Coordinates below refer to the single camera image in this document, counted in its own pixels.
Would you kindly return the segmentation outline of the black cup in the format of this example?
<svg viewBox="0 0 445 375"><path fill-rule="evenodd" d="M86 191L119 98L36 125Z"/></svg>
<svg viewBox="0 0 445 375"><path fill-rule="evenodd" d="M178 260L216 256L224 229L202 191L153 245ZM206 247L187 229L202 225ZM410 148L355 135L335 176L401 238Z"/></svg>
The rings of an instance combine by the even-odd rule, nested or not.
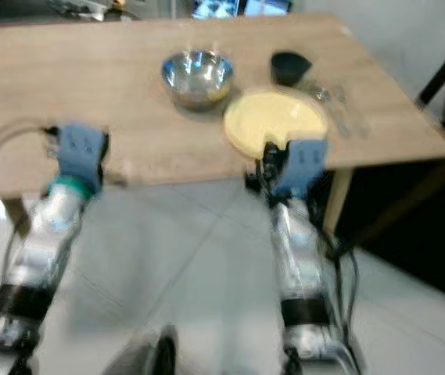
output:
<svg viewBox="0 0 445 375"><path fill-rule="evenodd" d="M286 87L296 86L312 67L311 61L300 53L277 51L270 57L272 82Z"/></svg>

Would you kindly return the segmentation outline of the lit computer monitor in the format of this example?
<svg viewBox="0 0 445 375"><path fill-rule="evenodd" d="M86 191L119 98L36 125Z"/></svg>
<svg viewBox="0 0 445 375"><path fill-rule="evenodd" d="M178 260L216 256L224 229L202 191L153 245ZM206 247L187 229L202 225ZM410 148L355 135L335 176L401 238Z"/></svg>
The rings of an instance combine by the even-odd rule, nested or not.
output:
<svg viewBox="0 0 445 375"><path fill-rule="evenodd" d="M191 16L197 20L280 16L291 12L294 3L294 0L193 0Z"/></svg>

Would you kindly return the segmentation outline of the round yellow plate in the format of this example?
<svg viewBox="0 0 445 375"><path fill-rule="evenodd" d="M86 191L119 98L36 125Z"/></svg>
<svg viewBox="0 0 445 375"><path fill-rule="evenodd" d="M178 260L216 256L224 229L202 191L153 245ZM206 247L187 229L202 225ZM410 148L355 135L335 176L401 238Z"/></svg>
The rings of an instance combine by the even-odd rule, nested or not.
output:
<svg viewBox="0 0 445 375"><path fill-rule="evenodd" d="M223 129L243 155L262 159L267 143L280 149L292 139L325 138L325 111L307 95L286 89L245 91L226 107Z"/></svg>

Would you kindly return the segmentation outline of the stainless steel bowl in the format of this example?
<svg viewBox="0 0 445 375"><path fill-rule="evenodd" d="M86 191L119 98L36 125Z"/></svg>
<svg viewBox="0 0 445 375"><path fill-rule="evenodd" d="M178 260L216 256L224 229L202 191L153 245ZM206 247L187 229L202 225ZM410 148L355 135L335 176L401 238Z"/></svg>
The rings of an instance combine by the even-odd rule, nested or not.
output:
<svg viewBox="0 0 445 375"><path fill-rule="evenodd" d="M162 61L160 76L175 105L205 111L229 100L235 65L217 52L184 50Z"/></svg>

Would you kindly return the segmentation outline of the silver metal cutlery piece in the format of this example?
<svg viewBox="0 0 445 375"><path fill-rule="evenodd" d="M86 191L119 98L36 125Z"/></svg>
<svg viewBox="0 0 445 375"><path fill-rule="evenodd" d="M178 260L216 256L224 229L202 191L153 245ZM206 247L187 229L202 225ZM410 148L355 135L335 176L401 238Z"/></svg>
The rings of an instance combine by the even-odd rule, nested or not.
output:
<svg viewBox="0 0 445 375"><path fill-rule="evenodd" d="M327 114L332 118L336 129L344 138L368 138L370 127L357 109L347 99L346 90L341 85L323 86L315 80L307 80L300 85L304 92L325 107Z"/></svg>

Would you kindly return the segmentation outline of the light wooden table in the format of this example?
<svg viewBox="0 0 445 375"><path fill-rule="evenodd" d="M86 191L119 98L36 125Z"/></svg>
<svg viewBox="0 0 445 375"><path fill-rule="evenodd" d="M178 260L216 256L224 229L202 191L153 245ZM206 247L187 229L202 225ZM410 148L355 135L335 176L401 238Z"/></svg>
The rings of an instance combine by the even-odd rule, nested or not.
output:
<svg viewBox="0 0 445 375"><path fill-rule="evenodd" d="M337 15L148 20L0 27L0 128L69 119L104 127L106 168L130 182L181 184L240 177L252 162L229 145L222 122L183 112L161 78L175 52L209 49L234 64L240 90L270 84L270 57L295 50L318 81L347 93L361 135L330 132L334 171L325 226L336 227L354 169L445 158L445 131L413 104Z"/></svg>

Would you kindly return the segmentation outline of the black robot foot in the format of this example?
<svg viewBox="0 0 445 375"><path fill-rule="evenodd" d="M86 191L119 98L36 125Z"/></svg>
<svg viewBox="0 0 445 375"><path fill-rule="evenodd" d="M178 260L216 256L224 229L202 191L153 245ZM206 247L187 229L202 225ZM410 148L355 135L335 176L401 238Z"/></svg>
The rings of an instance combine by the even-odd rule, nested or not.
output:
<svg viewBox="0 0 445 375"><path fill-rule="evenodd" d="M178 336L175 325L136 334L101 375L177 375Z"/></svg>

